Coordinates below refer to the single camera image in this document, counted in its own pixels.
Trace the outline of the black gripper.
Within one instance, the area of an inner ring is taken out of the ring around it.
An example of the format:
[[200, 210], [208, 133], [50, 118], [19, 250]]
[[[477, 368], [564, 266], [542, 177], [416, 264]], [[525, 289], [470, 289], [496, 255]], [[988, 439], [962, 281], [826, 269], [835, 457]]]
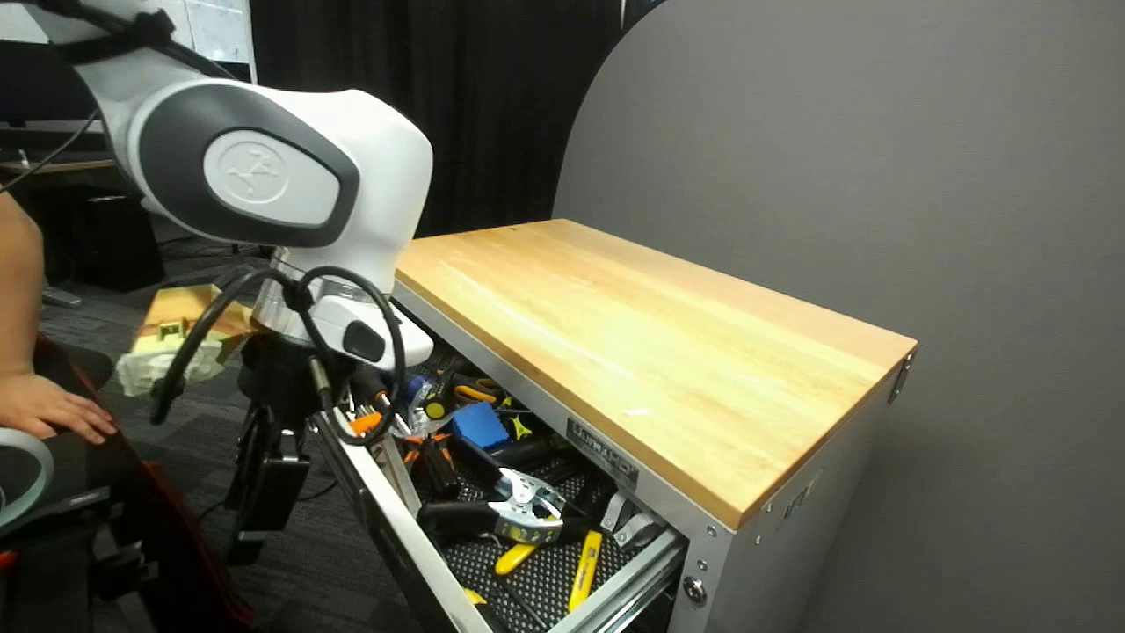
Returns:
[[315, 407], [310, 350], [275, 335], [242, 347], [237, 387], [249, 398], [224, 505], [233, 510], [228, 563], [254, 563], [280, 531], [310, 476], [305, 430]]

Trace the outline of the person's forearm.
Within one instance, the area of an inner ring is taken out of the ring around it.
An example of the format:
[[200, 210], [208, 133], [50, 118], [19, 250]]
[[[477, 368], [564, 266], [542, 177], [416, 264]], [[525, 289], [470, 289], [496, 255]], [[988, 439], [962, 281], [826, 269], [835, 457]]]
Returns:
[[43, 231], [0, 192], [0, 381], [33, 371], [43, 310]]

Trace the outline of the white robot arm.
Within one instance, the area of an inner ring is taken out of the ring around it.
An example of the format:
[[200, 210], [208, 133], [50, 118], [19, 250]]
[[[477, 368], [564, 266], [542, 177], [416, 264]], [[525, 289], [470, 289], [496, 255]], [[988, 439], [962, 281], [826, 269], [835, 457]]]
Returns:
[[[242, 347], [249, 398], [224, 505], [228, 557], [249, 563], [291, 518], [305, 434], [376, 442], [396, 423], [433, 336], [392, 305], [392, 269], [433, 184], [429, 138], [383, 98], [261, 88], [177, 41], [157, 0], [19, 0], [90, 91], [116, 164], [167, 221], [268, 247], [245, 281], [261, 329]], [[385, 389], [357, 401], [354, 375]]]

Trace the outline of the person's hand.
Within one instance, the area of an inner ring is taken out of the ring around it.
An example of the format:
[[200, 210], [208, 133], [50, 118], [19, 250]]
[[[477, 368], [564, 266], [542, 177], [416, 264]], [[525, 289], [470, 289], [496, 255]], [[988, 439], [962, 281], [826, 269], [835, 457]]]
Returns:
[[101, 404], [63, 389], [40, 371], [0, 375], [0, 424], [35, 439], [74, 434], [87, 442], [105, 442], [116, 434], [116, 423]]

